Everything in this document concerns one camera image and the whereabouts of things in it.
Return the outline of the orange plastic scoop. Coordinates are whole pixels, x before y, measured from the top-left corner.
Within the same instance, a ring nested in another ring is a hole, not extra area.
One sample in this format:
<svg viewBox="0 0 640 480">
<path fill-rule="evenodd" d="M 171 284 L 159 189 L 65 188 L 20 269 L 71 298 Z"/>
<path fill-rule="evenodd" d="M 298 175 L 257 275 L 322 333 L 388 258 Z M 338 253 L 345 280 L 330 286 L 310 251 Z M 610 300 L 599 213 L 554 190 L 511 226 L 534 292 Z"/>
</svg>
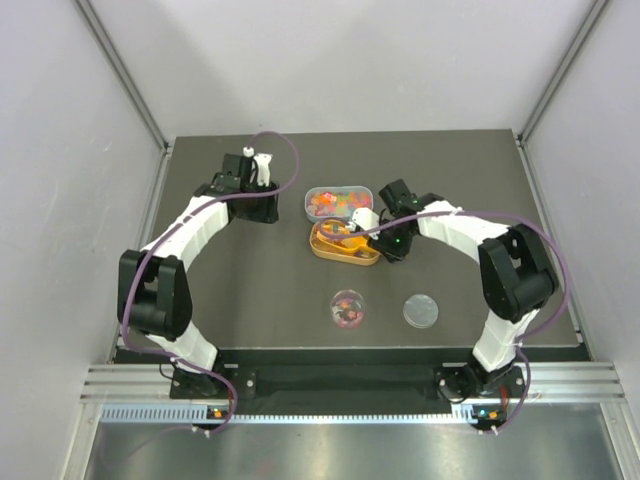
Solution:
<svg viewBox="0 0 640 480">
<path fill-rule="evenodd" d="M 340 254 L 350 256 L 377 256 L 379 252 L 368 245 L 368 240 L 363 237 L 337 239 L 328 237 L 327 234 L 346 235 L 350 231 L 340 221 L 320 222 L 316 227 L 316 239 Z"/>
</svg>

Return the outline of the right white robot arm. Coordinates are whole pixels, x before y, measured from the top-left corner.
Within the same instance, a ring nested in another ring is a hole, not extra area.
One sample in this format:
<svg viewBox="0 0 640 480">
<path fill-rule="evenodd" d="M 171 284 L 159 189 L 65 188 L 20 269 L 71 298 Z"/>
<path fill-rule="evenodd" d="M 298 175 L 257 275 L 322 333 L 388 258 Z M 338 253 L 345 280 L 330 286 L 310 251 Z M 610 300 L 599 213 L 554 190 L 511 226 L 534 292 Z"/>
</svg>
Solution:
<svg viewBox="0 0 640 480">
<path fill-rule="evenodd" d="M 351 221 L 369 232 L 368 245 L 388 261 L 403 260 L 413 238 L 425 237 L 467 255 L 480 270 L 488 316 L 459 380 L 443 383 L 458 397 L 487 396 L 498 389 L 516 358 L 516 346 L 559 287 L 538 233 L 524 223 L 504 225 L 463 210 L 443 197 L 417 196 L 399 179 L 380 191 L 389 219 L 359 208 Z"/>
</svg>

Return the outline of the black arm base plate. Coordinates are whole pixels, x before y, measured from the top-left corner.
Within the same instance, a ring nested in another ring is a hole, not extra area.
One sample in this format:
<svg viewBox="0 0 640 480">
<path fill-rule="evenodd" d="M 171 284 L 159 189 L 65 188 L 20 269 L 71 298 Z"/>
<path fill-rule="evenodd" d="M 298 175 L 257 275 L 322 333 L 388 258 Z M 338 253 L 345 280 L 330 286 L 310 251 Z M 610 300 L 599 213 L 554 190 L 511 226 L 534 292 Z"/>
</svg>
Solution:
<svg viewBox="0 0 640 480">
<path fill-rule="evenodd" d="M 431 414 L 461 399 L 501 404 L 524 392 L 513 368 L 493 386 L 475 390 L 461 366 L 250 365 L 218 370 L 239 400 L 241 414 Z"/>
</svg>

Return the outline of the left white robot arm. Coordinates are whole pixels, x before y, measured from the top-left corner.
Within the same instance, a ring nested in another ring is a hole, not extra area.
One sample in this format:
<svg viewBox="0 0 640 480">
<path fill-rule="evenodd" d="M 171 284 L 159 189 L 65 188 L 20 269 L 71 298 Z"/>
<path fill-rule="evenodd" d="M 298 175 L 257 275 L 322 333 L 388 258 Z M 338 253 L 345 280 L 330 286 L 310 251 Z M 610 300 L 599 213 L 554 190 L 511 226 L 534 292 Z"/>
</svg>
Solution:
<svg viewBox="0 0 640 480">
<path fill-rule="evenodd" d="M 153 353 L 175 367 L 174 380 L 204 398 L 228 386 L 218 349 L 194 324 L 188 270 L 209 241 L 235 219 L 273 224 L 279 185 L 272 155 L 251 147 L 227 154 L 221 170 L 198 187 L 185 210 L 151 243 L 127 250 L 118 265 L 117 316 L 121 334 L 155 343 Z"/>
</svg>

